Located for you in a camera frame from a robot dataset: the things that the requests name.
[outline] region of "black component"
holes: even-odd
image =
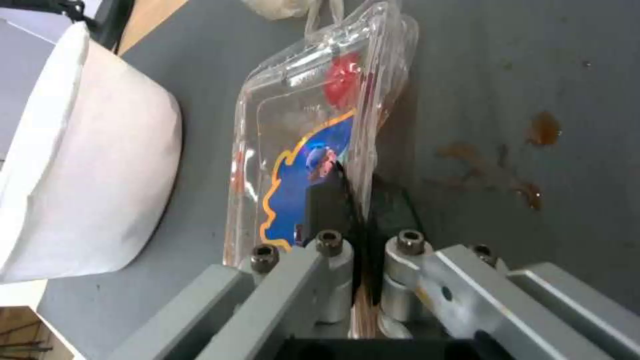
[[[492,341],[488,334],[486,336],[473,340],[316,340],[292,338],[285,341],[275,358],[277,360],[512,359],[503,348]]]
[[[320,183],[307,188],[305,223],[302,226],[303,244],[307,246],[323,230],[331,229],[340,233],[353,247],[354,295],[360,285],[362,244],[365,236],[362,216],[358,209],[344,167],[339,162],[335,163],[331,172]]]
[[[81,0],[0,0],[0,8],[57,13],[67,16],[72,22],[84,21],[92,39],[107,49],[115,48],[117,52],[117,45],[133,11],[134,0],[105,1],[110,1],[110,7],[102,21],[84,16],[84,2]]]
[[[371,184],[371,205],[369,206],[369,221],[367,223],[367,244],[365,247],[368,263],[365,271],[371,274],[367,284],[371,302],[380,302],[382,291],[382,273],[385,264],[385,244],[387,240],[398,235],[405,229],[414,229],[422,233],[422,224],[409,201],[406,190],[398,185],[387,183],[376,174]]]
[[[112,49],[114,53],[118,53],[120,47],[120,39],[127,26],[135,0],[103,0],[110,2],[106,15],[100,16],[100,11],[96,14],[99,21],[98,28],[91,32],[91,38],[98,44]]]

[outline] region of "hex socket screw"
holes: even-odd
[[[396,246],[404,255],[420,255],[424,253],[424,236],[416,230],[402,230],[397,236]]]
[[[316,250],[332,258],[342,254],[342,235],[335,230],[322,230],[316,236]]]
[[[251,251],[251,269],[258,274],[268,274],[279,260],[278,248],[270,244],[256,245]]]

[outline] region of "white plastic bag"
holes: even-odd
[[[128,264],[163,212],[181,138],[173,96],[71,26],[0,171],[0,281]]]
[[[322,0],[243,0],[253,11],[269,19],[278,20],[288,17],[302,17],[308,12],[305,36],[317,29],[317,19]],[[329,0],[333,21],[338,23],[344,18],[343,0]]]

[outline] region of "brown stain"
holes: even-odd
[[[446,181],[430,181],[455,190],[468,190],[471,179],[483,183],[482,190],[504,188],[514,191],[524,197],[529,208],[539,211],[542,208],[542,194],[540,188],[529,181],[519,179],[508,168],[509,149],[506,144],[498,147],[497,161],[486,161],[477,149],[466,142],[453,142],[436,151],[437,156],[454,158],[464,162],[469,169],[462,176],[450,177]]]
[[[514,190],[525,198],[531,209],[539,211],[542,208],[542,194],[538,185],[523,181]]]
[[[531,120],[527,143],[539,147],[553,145],[558,141],[561,133],[560,123],[556,117],[549,111],[543,111]]]

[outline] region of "transparent plastic packaging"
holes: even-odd
[[[406,83],[417,36],[397,1],[366,1],[248,76],[236,104],[226,265],[261,242],[295,246],[305,190],[335,161],[367,214],[376,133]]]

